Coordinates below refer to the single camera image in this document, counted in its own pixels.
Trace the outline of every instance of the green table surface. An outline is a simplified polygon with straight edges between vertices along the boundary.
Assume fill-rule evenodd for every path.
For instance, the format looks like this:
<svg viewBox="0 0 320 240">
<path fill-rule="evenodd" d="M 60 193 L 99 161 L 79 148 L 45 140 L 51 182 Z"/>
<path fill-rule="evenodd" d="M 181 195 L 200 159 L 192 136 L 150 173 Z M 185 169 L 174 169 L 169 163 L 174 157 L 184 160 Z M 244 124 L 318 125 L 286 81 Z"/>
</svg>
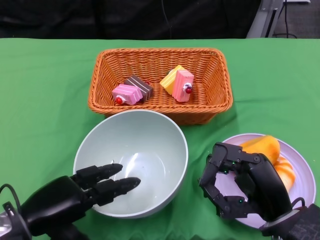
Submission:
<svg viewBox="0 0 320 240">
<path fill-rule="evenodd" d="M 320 190 L 320 40 L 0 39 L 0 184 L 12 184 L 21 202 L 54 178 L 72 175 L 80 143 L 104 119 L 87 106 L 96 57 L 122 47 L 217 48 L 227 60 L 234 103 L 206 125 L 182 127 L 189 164 L 169 205 L 142 219 L 90 210 L 76 225 L 92 240 L 266 239 L 256 229 L 216 216 L 197 186 L 213 144 L 237 134 L 269 134 L 293 146 Z M 0 203 L 8 200 L 14 202 L 4 190 Z"/>
</svg>

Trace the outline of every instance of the wicker basket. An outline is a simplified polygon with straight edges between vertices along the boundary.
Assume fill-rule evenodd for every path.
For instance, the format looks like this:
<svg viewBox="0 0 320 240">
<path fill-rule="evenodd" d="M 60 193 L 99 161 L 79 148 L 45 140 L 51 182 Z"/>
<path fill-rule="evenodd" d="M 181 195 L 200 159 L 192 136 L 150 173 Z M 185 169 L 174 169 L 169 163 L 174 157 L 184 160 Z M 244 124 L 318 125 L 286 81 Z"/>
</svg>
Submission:
<svg viewBox="0 0 320 240">
<path fill-rule="evenodd" d="M 194 74 L 188 102 L 179 103 L 159 82 L 178 64 Z M 118 105 L 112 90 L 132 74 L 154 89 L 145 103 Z M 205 124 L 233 103 L 224 55 L 214 48 L 119 48 L 101 52 L 96 60 L 88 105 L 110 116 L 125 110 L 146 109 L 167 115 L 179 125 Z"/>
</svg>

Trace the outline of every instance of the lavender plate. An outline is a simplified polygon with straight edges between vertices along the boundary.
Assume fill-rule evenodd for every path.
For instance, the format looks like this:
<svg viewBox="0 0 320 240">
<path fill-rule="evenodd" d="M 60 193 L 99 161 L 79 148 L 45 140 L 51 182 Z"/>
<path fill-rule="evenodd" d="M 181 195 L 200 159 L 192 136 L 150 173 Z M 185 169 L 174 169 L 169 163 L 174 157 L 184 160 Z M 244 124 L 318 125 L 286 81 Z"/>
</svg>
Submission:
<svg viewBox="0 0 320 240">
<path fill-rule="evenodd" d="M 263 135 L 257 133 L 245 133 L 232 136 L 223 142 L 227 144 L 240 145 L 260 136 Z M 278 141 L 280 143 L 280 155 L 291 163 L 296 175 L 295 182 L 289 191 L 290 200 L 292 202 L 298 197 L 303 197 L 305 205 L 308 207 L 310 204 L 315 202 L 316 198 L 316 182 L 314 175 L 306 160 L 293 147 L 279 139 Z M 233 173 L 229 173 L 228 175 L 217 174 L 215 186 L 224 196 L 243 196 L 247 200 L 247 197 L 235 183 L 234 177 L 235 175 Z M 295 208 L 300 206 L 301 203 L 298 202 L 295 205 Z M 236 220 L 256 229 L 265 224 L 265 221 L 258 214 L 248 214 L 247 218 L 237 218 Z"/>
</svg>

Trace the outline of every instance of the black cable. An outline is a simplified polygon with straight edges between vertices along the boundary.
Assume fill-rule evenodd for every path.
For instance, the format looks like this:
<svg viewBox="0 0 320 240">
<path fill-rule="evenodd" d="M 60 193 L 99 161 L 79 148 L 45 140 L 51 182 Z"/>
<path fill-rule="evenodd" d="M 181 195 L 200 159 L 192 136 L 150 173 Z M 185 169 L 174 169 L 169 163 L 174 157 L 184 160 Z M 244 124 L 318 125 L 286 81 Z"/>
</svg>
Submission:
<svg viewBox="0 0 320 240">
<path fill-rule="evenodd" d="M 297 202 L 299 202 L 299 201 L 301 201 L 302 207 L 304 207 L 306 205 L 304 198 L 303 197 L 298 197 L 297 199 L 295 199 L 291 203 L 292 207 L 294 207 L 297 204 Z"/>
<path fill-rule="evenodd" d="M 280 15 L 281 15 L 282 10 L 284 9 L 284 7 L 285 7 L 285 5 L 284 5 L 284 4 L 282 4 L 282 8 L 281 8 L 281 10 L 280 10 L 280 13 L 279 13 L 278 19 L 280 18 Z"/>
<path fill-rule="evenodd" d="M 275 33 L 275 34 L 273 34 L 272 36 L 277 37 L 277 36 L 279 36 L 279 35 L 287 35 L 287 34 L 286 34 L 286 33 Z M 295 39 L 298 38 L 296 35 L 291 34 L 291 33 L 288 33 L 288 35 L 294 37 Z"/>
<path fill-rule="evenodd" d="M 21 214 L 21 205 L 20 205 L 20 201 L 19 201 L 19 198 L 17 196 L 17 193 L 15 191 L 15 189 L 10 185 L 10 184 L 3 184 L 1 187 L 0 187 L 0 194 L 2 192 L 2 190 L 4 188 L 8 188 L 10 189 L 11 193 L 12 193 L 12 196 L 14 198 L 14 201 L 15 201 L 15 204 L 16 204 L 16 209 L 18 210 L 18 213 Z"/>
<path fill-rule="evenodd" d="M 170 39 L 172 39 L 172 30 L 171 30 L 171 25 L 168 21 L 167 15 L 166 15 L 166 11 L 165 11 L 165 6 L 164 6 L 164 0 L 161 0 L 161 5 L 162 5 L 162 12 L 163 12 L 163 16 L 165 18 L 165 22 L 169 28 L 169 34 L 170 34 Z"/>
<path fill-rule="evenodd" d="M 284 9 L 284 22 L 285 22 L 285 30 L 286 30 L 286 38 L 289 38 L 289 30 L 288 30 L 288 23 L 287 23 L 287 8 L 288 8 L 288 0 L 284 1 L 285 9 Z"/>
</svg>

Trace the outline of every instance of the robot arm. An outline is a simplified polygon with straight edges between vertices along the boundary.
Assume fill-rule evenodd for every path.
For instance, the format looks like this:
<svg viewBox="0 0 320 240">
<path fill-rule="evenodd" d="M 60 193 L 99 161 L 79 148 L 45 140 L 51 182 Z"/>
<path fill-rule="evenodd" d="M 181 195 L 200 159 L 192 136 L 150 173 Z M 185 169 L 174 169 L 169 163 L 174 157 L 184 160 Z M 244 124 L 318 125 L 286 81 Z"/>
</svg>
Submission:
<svg viewBox="0 0 320 240">
<path fill-rule="evenodd" d="M 263 154 L 250 154 L 241 146 L 217 142 L 199 181 L 204 196 L 217 207 L 222 218 L 246 218 L 257 213 L 269 222 L 292 210 L 287 190 L 274 167 Z M 234 171 L 234 181 L 248 197 L 222 196 L 215 187 L 217 173 Z"/>
<path fill-rule="evenodd" d="M 137 177 L 108 179 L 121 170 L 120 164 L 90 166 L 40 188 L 21 206 L 21 212 L 16 212 L 10 203 L 4 204 L 6 218 L 2 220 L 9 219 L 11 229 L 7 228 L 6 235 L 0 231 L 0 239 L 16 240 L 15 237 L 23 236 L 17 239 L 28 240 L 31 235 L 47 234 L 52 240 L 88 240 L 72 223 L 83 218 L 93 205 L 109 204 L 140 184 Z"/>
<path fill-rule="evenodd" d="M 247 201 L 241 196 L 223 196 L 215 187 L 217 173 L 229 171 L 235 172 L 234 181 Z M 259 228 L 263 236 L 320 240 L 320 208 L 314 204 L 305 207 L 301 197 L 291 204 L 282 180 L 263 154 L 246 153 L 241 146 L 217 142 L 207 157 L 199 186 L 221 218 L 246 218 L 256 213 L 266 221 Z M 293 209 L 297 201 L 302 201 L 302 207 Z"/>
</svg>

